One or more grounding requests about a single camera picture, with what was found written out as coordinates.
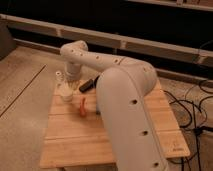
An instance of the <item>speckled floor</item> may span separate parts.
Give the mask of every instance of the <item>speckled floor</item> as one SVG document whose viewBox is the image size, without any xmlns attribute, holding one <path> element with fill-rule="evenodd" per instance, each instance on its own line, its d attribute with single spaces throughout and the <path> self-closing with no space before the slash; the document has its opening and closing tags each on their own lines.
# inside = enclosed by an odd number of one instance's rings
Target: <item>speckled floor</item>
<svg viewBox="0 0 213 171">
<path fill-rule="evenodd" d="M 54 74 L 55 71 L 63 68 L 63 61 L 59 55 L 25 47 L 18 47 L 18 49 L 11 55 L 10 58 L 18 56 L 19 58 L 23 58 L 25 62 L 29 62 L 29 65 L 23 68 L 23 70 L 26 70 L 26 74 L 27 72 L 31 72 L 30 68 L 32 66 L 30 64 L 32 64 L 32 62 L 39 66 L 45 65 L 45 68 L 24 89 L 22 94 L 14 100 L 2 117 L 0 117 L 0 171 L 42 171 L 43 169 L 39 168 L 39 159 L 47 125 L 52 91 L 54 88 Z M 97 74 L 95 71 L 88 68 L 84 68 L 83 73 L 85 78 L 90 78 Z M 21 79 L 24 79 L 24 76 L 14 78 L 12 83 L 19 87 L 23 86 L 18 84 Z M 4 81 L 0 79 L 1 86 L 5 84 L 5 81 L 7 81 L 7 79 Z M 168 80 L 165 78 L 160 78 L 160 81 L 165 90 L 172 92 L 178 98 L 183 98 L 186 91 L 193 86 L 192 84 Z M 198 87 L 195 87 L 188 94 L 187 98 L 198 102 L 199 99 L 205 96 L 207 96 L 207 94 L 200 91 Z M 208 112 L 209 120 L 207 124 L 209 125 L 212 125 L 213 120 L 212 103 L 213 100 L 210 99 L 204 104 L 204 107 Z M 181 124 L 182 118 L 179 119 L 179 116 L 182 115 L 183 111 L 177 105 L 173 106 L 173 110 Z M 193 153 L 194 137 L 187 134 L 185 136 Z M 200 137 L 203 171 L 213 170 L 212 140 L 213 134 L 211 133 L 205 133 Z M 198 171 L 196 158 L 190 162 L 190 165 L 192 171 Z M 171 167 L 171 170 L 178 170 L 179 168 L 174 165 L 171 165 Z M 67 170 L 83 171 L 85 168 L 69 168 Z M 113 171 L 113 168 L 111 166 L 103 166 L 98 168 L 88 168 L 87 170 Z"/>
</svg>

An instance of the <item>black cable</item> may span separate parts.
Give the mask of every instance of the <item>black cable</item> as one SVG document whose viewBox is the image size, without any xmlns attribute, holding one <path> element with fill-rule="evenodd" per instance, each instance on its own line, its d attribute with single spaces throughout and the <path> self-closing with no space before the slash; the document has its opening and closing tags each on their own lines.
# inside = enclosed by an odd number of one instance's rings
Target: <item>black cable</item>
<svg viewBox="0 0 213 171">
<path fill-rule="evenodd" d="M 190 166 L 190 163 L 189 163 L 188 158 L 187 158 L 187 157 L 185 157 L 185 160 L 186 160 L 186 162 L 187 162 L 187 165 L 188 165 L 189 171 L 191 171 L 192 169 L 191 169 L 191 166 Z"/>
<path fill-rule="evenodd" d="M 184 160 L 183 160 L 183 157 L 181 157 L 181 171 L 184 171 Z"/>
<path fill-rule="evenodd" d="M 187 100 L 187 95 L 190 93 L 190 91 L 193 89 L 193 88 L 195 88 L 196 86 L 198 86 L 197 84 L 195 84 L 195 85 L 193 85 L 191 88 L 189 88 L 188 90 L 187 90 L 187 92 L 185 93 L 185 95 L 184 95 L 184 99 L 185 100 Z"/>
<path fill-rule="evenodd" d="M 205 118 L 204 118 L 204 120 L 198 125 L 199 127 L 202 126 L 202 125 L 207 121 L 208 115 L 207 115 L 206 110 L 205 110 L 204 108 L 202 108 L 202 107 L 199 106 L 199 105 L 196 105 L 196 104 L 192 103 L 192 102 L 189 101 L 189 100 L 178 100 L 178 101 L 179 101 L 179 102 L 186 102 L 186 103 L 189 103 L 189 104 L 191 104 L 191 105 L 194 105 L 194 107 L 196 107 L 196 109 L 197 109 L 201 114 L 203 114 L 203 112 L 204 112 Z"/>
<path fill-rule="evenodd" d="M 196 129 L 197 128 L 197 123 L 196 123 L 196 116 L 195 116 L 195 106 L 192 105 L 192 109 L 193 109 L 193 119 L 194 119 L 194 128 Z M 196 148 L 197 148 L 197 159 L 198 159 L 198 167 L 199 167 L 199 171 L 201 171 L 201 161 L 200 161 L 200 147 L 198 144 L 199 142 L 199 139 L 198 139 L 198 136 L 195 134 L 195 140 L 196 140 Z"/>
<path fill-rule="evenodd" d="M 207 82 L 207 81 L 209 81 L 209 79 L 208 80 L 202 80 L 202 81 L 200 81 L 199 82 L 199 88 L 200 88 L 200 90 L 202 90 L 203 92 L 205 92 L 205 93 L 208 93 L 208 94 L 213 94 L 213 91 L 208 91 L 208 90 L 206 90 L 204 87 L 203 87 L 203 84 L 205 83 L 205 82 Z"/>
<path fill-rule="evenodd" d="M 178 103 L 183 109 L 185 109 L 185 111 L 187 112 L 188 114 L 188 117 L 189 117 L 189 122 L 186 123 L 185 125 L 180 125 L 180 128 L 187 128 L 191 125 L 192 123 L 192 115 L 191 115 L 191 112 L 189 111 L 189 109 L 187 109 L 186 106 L 184 106 L 172 93 L 168 92 L 168 91 L 165 91 L 165 93 L 169 94 L 173 99 L 174 101 L 171 102 L 170 104 L 173 104 L 173 103 Z"/>
</svg>

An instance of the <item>circular hole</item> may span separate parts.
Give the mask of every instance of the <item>circular hole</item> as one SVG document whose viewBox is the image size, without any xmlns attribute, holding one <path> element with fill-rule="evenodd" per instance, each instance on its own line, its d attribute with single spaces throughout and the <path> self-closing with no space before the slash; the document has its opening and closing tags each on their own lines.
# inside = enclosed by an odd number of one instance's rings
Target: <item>circular hole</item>
<svg viewBox="0 0 213 171">
<path fill-rule="evenodd" d="M 137 104 L 137 103 L 138 103 L 138 101 L 136 99 L 134 99 L 134 100 L 131 101 L 131 104 L 133 104 L 133 105 Z"/>
<path fill-rule="evenodd" d="M 153 164 L 153 167 L 154 167 L 154 168 L 156 168 L 156 167 L 158 167 L 158 166 L 159 166 L 159 163 L 158 163 L 158 162 L 156 162 L 156 163 Z"/>
<path fill-rule="evenodd" d="M 140 135 L 146 136 L 146 135 L 148 135 L 148 131 L 143 131 L 143 132 L 140 133 Z"/>
</svg>

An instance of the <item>wooden board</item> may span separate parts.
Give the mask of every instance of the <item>wooden board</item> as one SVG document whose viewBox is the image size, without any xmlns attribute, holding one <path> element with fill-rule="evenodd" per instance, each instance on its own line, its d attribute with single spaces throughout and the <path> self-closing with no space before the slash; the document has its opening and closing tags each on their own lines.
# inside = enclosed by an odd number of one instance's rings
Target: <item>wooden board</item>
<svg viewBox="0 0 213 171">
<path fill-rule="evenodd" d="M 86 97 L 87 117 L 79 116 L 80 100 Z M 167 158 L 188 156 L 189 149 L 158 82 L 145 98 L 155 130 Z M 76 91 L 71 102 L 54 92 L 40 166 L 42 168 L 114 163 L 101 116 L 96 115 L 95 90 Z"/>
</svg>

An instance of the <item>white object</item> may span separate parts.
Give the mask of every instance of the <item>white object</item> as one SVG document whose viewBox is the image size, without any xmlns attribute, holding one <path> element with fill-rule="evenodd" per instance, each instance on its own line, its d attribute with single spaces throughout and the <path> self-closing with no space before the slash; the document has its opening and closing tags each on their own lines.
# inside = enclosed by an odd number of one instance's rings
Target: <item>white object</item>
<svg viewBox="0 0 213 171">
<path fill-rule="evenodd" d="M 168 171 L 143 100 L 156 84 L 155 69 L 137 59 L 88 52 L 83 41 L 60 52 L 69 62 L 107 69 L 97 83 L 97 100 L 119 171 Z"/>
<path fill-rule="evenodd" d="M 56 71 L 55 72 L 55 77 L 56 77 L 56 84 L 57 86 L 60 86 L 64 82 L 64 75 L 61 71 Z"/>
<path fill-rule="evenodd" d="M 72 100 L 74 89 L 72 84 L 65 81 L 64 74 L 61 71 L 56 71 L 56 88 L 64 102 Z"/>
</svg>

